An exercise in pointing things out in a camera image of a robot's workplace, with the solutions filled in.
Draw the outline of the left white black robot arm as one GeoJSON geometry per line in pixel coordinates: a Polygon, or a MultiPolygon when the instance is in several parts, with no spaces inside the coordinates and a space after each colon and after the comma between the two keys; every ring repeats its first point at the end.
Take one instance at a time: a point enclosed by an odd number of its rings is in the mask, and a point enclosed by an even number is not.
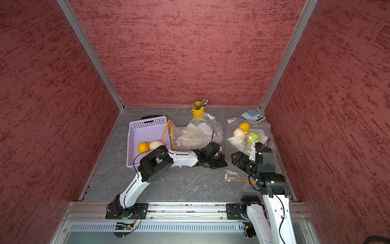
{"type": "Polygon", "coordinates": [[[131,212],[147,186],[163,181],[165,174],[172,167],[219,169],[227,165],[221,153],[221,146],[216,142],[190,151],[173,151],[164,145],[159,146],[140,159],[134,179],[108,204],[106,219],[121,219],[125,212],[131,212]]]}

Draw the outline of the clear zip-top bag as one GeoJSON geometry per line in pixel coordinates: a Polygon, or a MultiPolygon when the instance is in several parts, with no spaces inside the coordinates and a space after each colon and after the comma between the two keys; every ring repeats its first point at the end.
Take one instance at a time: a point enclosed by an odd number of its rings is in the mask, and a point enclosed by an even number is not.
{"type": "Polygon", "coordinates": [[[274,137],[271,133],[271,124],[267,122],[248,121],[243,118],[234,117],[227,120],[226,130],[226,147],[225,147],[225,161],[228,163],[226,169],[226,182],[248,182],[248,176],[245,172],[234,166],[231,161],[231,154],[241,151],[250,157],[251,148],[254,143],[248,143],[247,137],[242,141],[234,137],[233,132],[239,128],[241,123],[247,122],[250,124],[249,132],[257,132],[260,135],[262,144],[266,144],[271,148],[274,156],[274,165],[276,172],[280,173],[279,163],[277,162],[277,147],[275,145],[274,137]]]}
{"type": "Polygon", "coordinates": [[[185,127],[177,127],[169,121],[166,132],[169,133],[168,138],[175,151],[200,149],[210,142],[221,144],[223,140],[222,124],[215,116],[206,112],[192,119],[185,127]]]}

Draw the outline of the yellow pear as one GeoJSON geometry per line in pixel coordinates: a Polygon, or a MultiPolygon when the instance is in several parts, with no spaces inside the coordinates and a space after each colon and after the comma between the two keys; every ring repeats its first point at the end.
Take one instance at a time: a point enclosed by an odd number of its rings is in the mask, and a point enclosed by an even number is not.
{"type": "Polygon", "coordinates": [[[138,152],[140,154],[143,154],[147,151],[150,150],[150,143],[147,143],[147,142],[141,142],[139,145],[138,145],[138,152]]]}

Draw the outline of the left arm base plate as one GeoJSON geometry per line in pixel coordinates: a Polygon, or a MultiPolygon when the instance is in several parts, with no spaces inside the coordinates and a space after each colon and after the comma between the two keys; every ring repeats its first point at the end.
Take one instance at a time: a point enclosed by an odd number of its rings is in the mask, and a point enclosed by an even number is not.
{"type": "Polygon", "coordinates": [[[130,220],[130,219],[142,219],[146,218],[149,204],[136,203],[133,207],[122,208],[121,205],[117,205],[114,202],[109,203],[106,209],[105,219],[108,220],[130,220]]]}

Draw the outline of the beige round fruit bag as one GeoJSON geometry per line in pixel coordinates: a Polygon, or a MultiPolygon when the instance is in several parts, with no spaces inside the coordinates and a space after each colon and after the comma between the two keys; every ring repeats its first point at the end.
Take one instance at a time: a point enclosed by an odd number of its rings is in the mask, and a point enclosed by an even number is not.
{"type": "Polygon", "coordinates": [[[157,149],[159,146],[162,146],[164,145],[160,140],[155,140],[155,141],[152,141],[150,144],[149,144],[149,148],[150,150],[155,150],[157,149]]]}

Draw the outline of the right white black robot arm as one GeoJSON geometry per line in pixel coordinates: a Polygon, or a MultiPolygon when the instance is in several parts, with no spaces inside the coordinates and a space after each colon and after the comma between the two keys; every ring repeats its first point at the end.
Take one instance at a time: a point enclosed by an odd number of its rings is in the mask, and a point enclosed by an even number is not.
{"type": "Polygon", "coordinates": [[[248,182],[258,196],[243,196],[240,211],[249,220],[247,236],[260,244],[295,244],[296,237],[289,210],[285,177],[276,172],[272,152],[255,152],[255,158],[238,151],[231,155],[232,164],[248,174],[248,182]]]}

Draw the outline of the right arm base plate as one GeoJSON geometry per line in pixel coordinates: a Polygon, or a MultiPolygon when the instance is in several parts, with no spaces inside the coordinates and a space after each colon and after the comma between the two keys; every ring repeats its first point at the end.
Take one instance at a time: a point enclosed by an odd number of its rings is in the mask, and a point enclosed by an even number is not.
{"type": "Polygon", "coordinates": [[[267,219],[267,213],[265,210],[265,206],[261,203],[227,203],[226,207],[226,215],[228,220],[249,220],[249,216],[247,214],[247,209],[249,206],[259,205],[262,207],[262,213],[265,214],[265,218],[267,219]]]}

